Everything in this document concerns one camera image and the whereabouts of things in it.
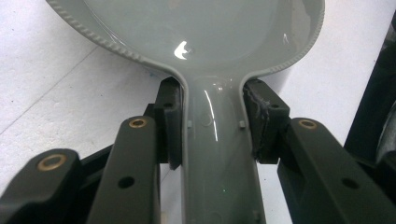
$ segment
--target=raised rim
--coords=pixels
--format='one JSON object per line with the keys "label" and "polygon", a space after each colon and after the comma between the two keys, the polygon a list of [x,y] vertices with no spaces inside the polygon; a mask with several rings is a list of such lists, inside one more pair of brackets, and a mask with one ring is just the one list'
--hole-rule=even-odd
{"label": "raised rim", "polygon": [[[62,19],[64,19],[76,31],[78,31],[79,33],[84,35],[86,38],[90,39],[93,43],[95,43],[105,49],[108,49],[114,53],[117,53],[126,59],[129,59],[129,60],[132,60],[132,61],[135,61],[138,63],[150,65],[150,66],[165,70],[167,72],[170,72],[170,73],[172,73],[172,75],[177,76],[177,79],[179,79],[180,81],[182,81],[183,84],[185,84],[185,80],[184,80],[183,76],[181,76],[180,73],[172,66],[169,66],[164,63],[159,63],[159,62],[154,61],[148,57],[142,56],[136,52],[132,52],[132,51],[118,45],[117,43],[114,43],[114,42],[104,39],[100,35],[92,32],[88,28],[84,27],[84,25],[81,24],[79,21],[75,20],[65,9],[63,9],[60,6],[60,4],[57,0],[47,0],[47,2],[55,10],[55,12],[59,14],[59,16]],[[324,21],[325,4],[324,4],[324,0],[320,0],[320,2],[321,2],[321,9],[319,12],[318,25],[312,35],[312,38],[309,40],[309,42],[305,46],[305,48],[299,54],[297,54],[295,57],[293,57],[290,60],[285,61],[279,65],[275,65],[275,66],[272,66],[269,68],[265,68],[262,70],[258,70],[258,71],[254,71],[254,72],[246,74],[244,81],[251,79],[253,77],[268,76],[273,73],[284,70],[284,69],[292,66],[293,64],[297,63],[298,61],[300,61],[306,55],[306,53],[312,49],[312,47],[314,46],[315,42],[318,39],[320,30],[321,30],[321,27],[322,27],[323,21]]]}

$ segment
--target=black machine part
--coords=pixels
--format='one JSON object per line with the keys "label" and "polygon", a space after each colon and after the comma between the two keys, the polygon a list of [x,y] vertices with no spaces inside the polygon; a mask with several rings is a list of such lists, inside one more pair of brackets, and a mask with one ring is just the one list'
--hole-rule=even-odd
{"label": "black machine part", "polygon": [[[396,223],[395,152],[368,176],[322,124],[290,119],[262,81],[250,80],[244,99],[252,158],[278,162],[293,223]],[[69,149],[31,159],[0,198],[0,223],[159,223],[158,164],[181,164],[181,111],[181,88],[169,79],[146,116],[121,124],[113,146],[82,161]],[[57,154],[66,156],[63,165],[37,170],[43,160],[44,167],[60,162]]]}
{"label": "black machine part", "polygon": [[363,165],[376,166],[384,155],[381,135],[395,129],[389,121],[396,102],[396,44],[382,50],[364,91],[356,117],[346,139],[345,148]]}

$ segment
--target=mounting hole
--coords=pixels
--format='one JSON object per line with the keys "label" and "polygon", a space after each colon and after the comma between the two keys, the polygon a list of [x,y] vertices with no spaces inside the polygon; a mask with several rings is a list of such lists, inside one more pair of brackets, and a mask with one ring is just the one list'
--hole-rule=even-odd
{"label": "mounting hole", "polygon": [[172,105],[171,103],[166,103],[166,104],[163,105],[163,107],[165,107],[165,108],[172,108],[173,105]]}
{"label": "mounting hole", "polygon": [[41,160],[37,169],[39,171],[50,171],[55,170],[66,162],[66,156],[64,154],[53,154]]}
{"label": "mounting hole", "polygon": [[359,184],[356,183],[353,179],[349,179],[349,178],[343,178],[342,179],[343,184],[350,188],[350,189],[358,189],[359,188]]}
{"label": "mounting hole", "polygon": [[145,119],[133,119],[129,122],[131,128],[142,128],[146,126],[148,122]]}
{"label": "mounting hole", "polygon": [[308,119],[300,120],[299,124],[306,129],[316,129],[318,127],[318,125],[315,122]]}
{"label": "mounting hole", "polygon": [[134,184],[134,179],[130,176],[125,176],[124,178],[120,179],[119,181],[119,188],[120,189],[127,189]]}

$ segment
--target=white floor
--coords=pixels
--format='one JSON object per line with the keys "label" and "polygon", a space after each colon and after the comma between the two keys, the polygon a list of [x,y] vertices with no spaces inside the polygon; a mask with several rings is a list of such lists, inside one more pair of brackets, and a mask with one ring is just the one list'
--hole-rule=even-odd
{"label": "white floor", "polygon": [[[326,2],[317,44],[289,75],[267,77],[292,117],[324,123],[344,143],[396,8],[394,0]],[[98,48],[39,1],[0,2],[0,193],[36,154],[68,147],[84,158],[154,102],[160,81]],[[260,165],[268,223],[290,223],[276,167]],[[162,210],[180,223],[179,171],[162,167]]]}

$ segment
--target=glossy gray surface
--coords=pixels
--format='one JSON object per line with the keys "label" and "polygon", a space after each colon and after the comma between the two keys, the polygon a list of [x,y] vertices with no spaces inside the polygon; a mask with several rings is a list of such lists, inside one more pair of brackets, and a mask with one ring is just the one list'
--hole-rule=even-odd
{"label": "glossy gray surface", "polygon": [[85,2],[49,1],[92,41],[183,85],[185,223],[264,222],[241,89],[307,53],[324,3]]}

